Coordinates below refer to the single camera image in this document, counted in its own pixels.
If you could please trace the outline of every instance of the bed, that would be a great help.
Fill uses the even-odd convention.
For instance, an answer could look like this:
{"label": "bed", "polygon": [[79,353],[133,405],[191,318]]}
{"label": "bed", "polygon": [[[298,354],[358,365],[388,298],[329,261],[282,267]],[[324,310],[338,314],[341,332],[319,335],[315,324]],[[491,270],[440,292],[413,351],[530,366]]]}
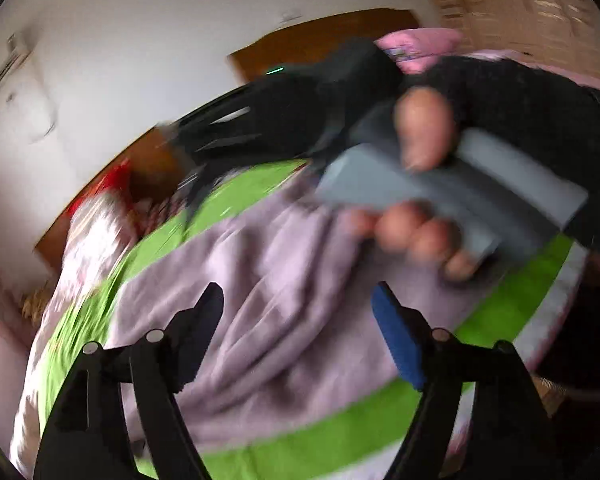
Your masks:
{"label": "bed", "polygon": [[[252,80],[279,64],[319,60],[353,36],[375,39],[394,30],[415,27],[418,22],[408,10],[349,12],[272,32],[234,52],[230,59],[245,80]],[[145,197],[163,200],[183,178],[157,130],[142,136],[112,165],[124,158],[134,168],[130,184],[134,200]],[[19,413],[14,429],[14,436],[21,435],[23,440],[20,445],[12,442],[10,458],[23,473],[31,474],[40,430],[80,348],[90,340],[103,344],[106,341],[116,301],[125,284],[144,272],[151,272],[164,256],[210,226],[256,204],[293,176],[300,165],[301,162],[288,162],[251,168],[223,183],[187,229],[182,215],[175,216],[123,251],[110,273],[87,298],[47,320],[41,328],[47,337],[39,344],[43,351],[34,367],[35,381],[30,378],[33,370],[27,369],[27,381],[32,383],[29,395],[34,392],[35,406],[29,407],[28,416]],[[63,214],[36,246],[38,253],[58,272],[68,232],[68,219]],[[567,238],[556,238],[525,269],[506,276],[462,320],[456,335],[482,346],[490,346],[500,338],[526,344],[526,348],[531,346],[534,350],[523,357],[532,367],[567,312],[568,297],[576,287],[585,256],[585,251]],[[381,478],[408,428],[418,398],[406,384],[391,381],[321,420],[270,438],[211,450],[203,458],[215,478]],[[469,407],[470,392],[467,392],[461,405],[460,433],[466,427]],[[37,420],[31,420],[31,408],[36,410]],[[139,459],[138,468],[155,477],[148,460]]]}

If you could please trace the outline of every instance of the bed frame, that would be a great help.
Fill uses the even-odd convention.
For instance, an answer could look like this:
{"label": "bed frame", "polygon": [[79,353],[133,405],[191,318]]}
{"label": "bed frame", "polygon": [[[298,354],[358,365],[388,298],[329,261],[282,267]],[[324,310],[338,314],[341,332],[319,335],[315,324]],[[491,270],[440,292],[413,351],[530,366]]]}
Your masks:
{"label": "bed frame", "polygon": [[[349,38],[376,39],[394,30],[419,26],[410,10],[357,10],[276,30],[230,54],[229,58],[247,82],[280,64],[321,60]],[[84,189],[123,158],[131,161],[131,195],[134,200],[163,200],[173,194],[184,177],[164,138],[156,128],[152,128],[107,164]],[[68,231],[69,218],[65,209],[36,244],[38,254],[58,275]]]}

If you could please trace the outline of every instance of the finger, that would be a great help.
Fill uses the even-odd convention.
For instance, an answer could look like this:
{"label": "finger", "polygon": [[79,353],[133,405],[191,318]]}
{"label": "finger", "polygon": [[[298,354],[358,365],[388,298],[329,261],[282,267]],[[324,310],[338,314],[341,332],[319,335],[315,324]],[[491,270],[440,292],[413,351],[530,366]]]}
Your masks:
{"label": "finger", "polygon": [[395,127],[405,167],[431,170],[444,160],[455,137],[453,111],[433,88],[410,89],[397,103]]}
{"label": "finger", "polygon": [[478,262],[467,252],[460,250],[445,265],[445,275],[455,282],[470,278],[478,268]]}
{"label": "finger", "polygon": [[347,211],[347,228],[354,236],[371,236],[376,228],[380,215],[363,209],[350,209]]}
{"label": "finger", "polygon": [[410,253],[421,262],[443,262],[456,251],[456,232],[449,220],[433,218],[413,234]]}
{"label": "finger", "polygon": [[405,251],[410,245],[411,237],[429,218],[427,209],[417,202],[391,206],[376,224],[376,240],[385,251]]}

